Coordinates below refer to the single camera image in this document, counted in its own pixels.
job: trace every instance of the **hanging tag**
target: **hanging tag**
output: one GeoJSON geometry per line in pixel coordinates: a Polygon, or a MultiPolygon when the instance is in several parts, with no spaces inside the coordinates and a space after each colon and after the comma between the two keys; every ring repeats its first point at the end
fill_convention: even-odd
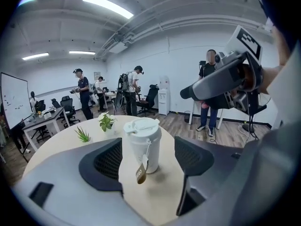
{"type": "Polygon", "coordinates": [[[146,180],[146,170],[148,165],[149,165],[149,159],[146,156],[146,154],[144,154],[142,156],[142,163],[136,172],[136,179],[138,184],[142,184],[146,180]]]}

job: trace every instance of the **white tumbler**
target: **white tumbler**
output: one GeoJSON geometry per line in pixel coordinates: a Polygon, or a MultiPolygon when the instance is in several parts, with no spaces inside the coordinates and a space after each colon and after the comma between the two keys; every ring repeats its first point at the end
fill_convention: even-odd
{"type": "Polygon", "coordinates": [[[123,127],[138,164],[142,163],[144,154],[148,157],[149,165],[146,173],[153,173],[158,168],[162,136],[159,122],[158,119],[139,118],[126,123],[123,127]]]}

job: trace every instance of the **round table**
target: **round table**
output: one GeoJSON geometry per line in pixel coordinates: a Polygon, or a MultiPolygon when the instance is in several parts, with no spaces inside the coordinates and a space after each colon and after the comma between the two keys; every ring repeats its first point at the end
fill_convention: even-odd
{"type": "MultiPolygon", "coordinates": [[[[163,128],[160,141],[159,168],[147,174],[143,184],[137,184],[135,173],[139,165],[134,157],[123,126],[137,117],[117,115],[117,136],[122,138],[123,159],[119,169],[119,182],[123,186],[125,201],[145,220],[153,225],[161,225],[177,218],[176,209],[180,202],[184,173],[174,156],[174,138],[163,128]]],[[[74,131],[82,127],[92,137],[93,142],[110,139],[103,132],[97,118],[83,121],[64,129],[45,142],[30,159],[23,176],[49,156],[83,146],[74,131]]]]}

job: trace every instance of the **white ceiling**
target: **white ceiling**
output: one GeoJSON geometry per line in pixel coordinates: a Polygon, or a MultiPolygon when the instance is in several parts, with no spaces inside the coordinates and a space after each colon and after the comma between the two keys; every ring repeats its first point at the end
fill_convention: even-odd
{"type": "Polygon", "coordinates": [[[17,8],[2,36],[1,54],[14,64],[24,64],[22,57],[44,52],[51,56],[41,61],[70,57],[66,53],[69,50],[91,50],[97,52],[95,57],[101,57],[102,47],[117,31],[125,38],[159,23],[188,16],[234,16],[238,24],[240,19],[266,22],[258,0],[109,1],[134,16],[128,20],[82,0],[35,0],[23,4],[17,8]]]}

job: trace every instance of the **black pants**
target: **black pants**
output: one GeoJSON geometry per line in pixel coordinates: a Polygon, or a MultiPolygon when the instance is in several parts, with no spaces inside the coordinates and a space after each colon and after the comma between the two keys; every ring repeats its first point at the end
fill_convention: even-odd
{"type": "Polygon", "coordinates": [[[15,145],[17,146],[17,148],[19,150],[21,150],[21,148],[25,148],[26,147],[26,143],[24,141],[23,138],[23,131],[22,131],[22,127],[21,125],[16,125],[11,131],[10,131],[11,137],[15,143],[15,145]]]}
{"type": "Polygon", "coordinates": [[[137,104],[135,92],[124,92],[127,101],[127,115],[137,116],[137,104]]]}
{"type": "Polygon", "coordinates": [[[89,100],[90,100],[89,93],[80,95],[81,109],[87,120],[93,119],[93,114],[89,108],[89,100]]]}
{"type": "Polygon", "coordinates": [[[104,95],[103,93],[97,93],[97,96],[99,98],[99,110],[103,110],[103,105],[104,105],[104,95]]]}

